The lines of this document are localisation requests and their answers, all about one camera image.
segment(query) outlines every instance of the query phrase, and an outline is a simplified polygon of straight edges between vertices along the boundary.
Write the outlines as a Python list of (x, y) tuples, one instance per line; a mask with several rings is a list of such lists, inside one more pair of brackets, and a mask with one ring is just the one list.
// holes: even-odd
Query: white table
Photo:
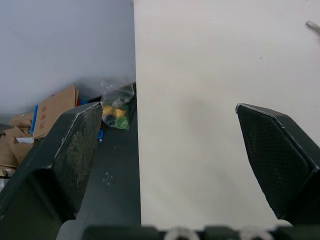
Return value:
[(270, 228), (237, 103), (291, 116), (320, 144), (316, 0), (135, 0), (142, 224)]

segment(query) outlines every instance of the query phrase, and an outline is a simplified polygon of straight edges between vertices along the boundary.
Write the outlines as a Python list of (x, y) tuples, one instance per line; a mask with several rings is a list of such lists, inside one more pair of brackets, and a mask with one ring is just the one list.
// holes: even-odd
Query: blue item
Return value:
[(38, 112), (38, 105), (35, 105), (33, 110), (33, 117), (32, 117), (32, 125), (30, 133), (33, 134), (36, 126), (36, 119), (37, 119), (37, 112)]
[(104, 131), (100, 128), (98, 133), (98, 139), (102, 139), (104, 137)]

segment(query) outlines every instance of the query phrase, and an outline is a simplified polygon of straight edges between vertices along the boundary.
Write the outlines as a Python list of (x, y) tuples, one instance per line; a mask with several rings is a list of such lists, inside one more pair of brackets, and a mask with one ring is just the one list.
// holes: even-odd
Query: cardboard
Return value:
[(11, 150), (18, 161), (19, 164), (25, 159), (25, 156), (32, 149), (33, 145), (31, 143), (19, 143), (16, 140), (14, 143), (9, 144)]
[(33, 115), (33, 112), (15, 115), (10, 119), (9, 124), (18, 128), (31, 128)]
[(32, 137), (36, 139), (46, 136), (60, 114), (75, 107), (75, 99), (76, 89), (73, 84), (64, 91), (44, 100), (38, 106)]
[(13, 138), (27, 138), (28, 137), (28, 135), (26, 135), (24, 132), (22, 132), (16, 126), (14, 128), (4, 130), (4, 133), (6, 136), (13, 137)]
[(5, 135), (2, 135), (0, 138), (0, 166), (10, 168), (19, 166), (17, 158), (10, 147), (9, 139)]
[(79, 96), (79, 89), (75, 90), (75, 101), (74, 101), (74, 106), (77, 106), (78, 103), (78, 96)]

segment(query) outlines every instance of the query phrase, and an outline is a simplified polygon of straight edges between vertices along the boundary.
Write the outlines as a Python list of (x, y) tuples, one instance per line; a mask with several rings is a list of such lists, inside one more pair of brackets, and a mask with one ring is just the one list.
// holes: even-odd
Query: plastic bag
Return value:
[(126, 77), (112, 77), (101, 83), (104, 93), (102, 121), (110, 127), (129, 129), (129, 108), (126, 105), (135, 94), (131, 81)]

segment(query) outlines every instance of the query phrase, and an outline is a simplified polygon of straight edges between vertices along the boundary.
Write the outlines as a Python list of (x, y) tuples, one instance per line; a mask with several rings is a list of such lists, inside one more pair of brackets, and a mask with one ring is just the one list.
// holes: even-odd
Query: floor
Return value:
[(80, 240), (89, 225), (141, 225), (137, 127), (134, 111), (128, 131), (107, 128), (78, 216), (62, 225), (57, 240)]

